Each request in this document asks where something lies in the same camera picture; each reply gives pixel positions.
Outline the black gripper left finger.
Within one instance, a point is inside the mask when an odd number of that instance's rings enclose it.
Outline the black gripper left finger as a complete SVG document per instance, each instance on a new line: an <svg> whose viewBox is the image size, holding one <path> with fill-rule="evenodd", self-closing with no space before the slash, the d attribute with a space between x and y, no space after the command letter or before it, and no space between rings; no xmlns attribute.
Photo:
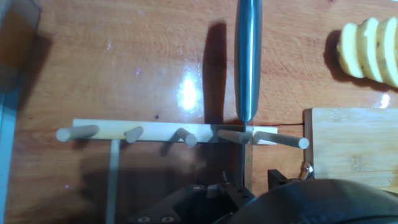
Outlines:
<svg viewBox="0 0 398 224"><path fill-rule="evenodd" d="M228 223L231 217L256 197L237 185L234 175L223 174L218 184L189 185L127 219L137 224Z"/></svg>

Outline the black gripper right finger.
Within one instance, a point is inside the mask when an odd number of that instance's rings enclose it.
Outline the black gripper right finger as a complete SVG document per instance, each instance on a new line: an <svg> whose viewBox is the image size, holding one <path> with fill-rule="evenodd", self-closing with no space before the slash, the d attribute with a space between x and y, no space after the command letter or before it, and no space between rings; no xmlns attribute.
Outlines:
<svg viewBox="0 0 398 224"><path fill-rule="evenodd" d="M268 189L274 189L281 185L289 184L292 182L298 182L298 179L288 179L282 173L280 173L277 169L271 169L267 171L267 182Z"/></svg>

